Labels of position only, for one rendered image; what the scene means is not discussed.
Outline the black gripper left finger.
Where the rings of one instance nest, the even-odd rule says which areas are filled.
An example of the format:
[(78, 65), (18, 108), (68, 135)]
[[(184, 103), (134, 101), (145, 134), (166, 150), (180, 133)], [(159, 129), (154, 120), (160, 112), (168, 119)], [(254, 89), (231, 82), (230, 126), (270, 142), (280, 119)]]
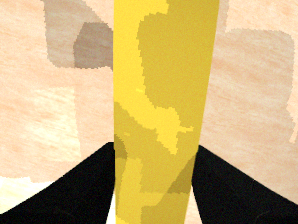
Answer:
[(53, 184), (0, 214), (0, 224), (106, 224), (116, 185), (116, 149), (106, 143)]

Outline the yellow bar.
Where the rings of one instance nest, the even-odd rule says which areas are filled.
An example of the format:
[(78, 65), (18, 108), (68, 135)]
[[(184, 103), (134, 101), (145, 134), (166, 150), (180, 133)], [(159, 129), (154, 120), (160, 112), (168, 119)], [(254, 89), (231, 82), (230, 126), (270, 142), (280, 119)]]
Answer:
[(114, 224), (184, 224), (221, 0), (114, 0)]

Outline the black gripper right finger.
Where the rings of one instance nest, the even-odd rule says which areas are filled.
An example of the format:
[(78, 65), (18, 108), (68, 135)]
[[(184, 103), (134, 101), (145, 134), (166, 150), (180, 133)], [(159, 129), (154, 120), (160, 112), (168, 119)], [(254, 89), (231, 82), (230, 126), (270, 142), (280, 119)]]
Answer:
[(193, 197), (202, 224), (298, 224), (298, 204), (198, 145)]

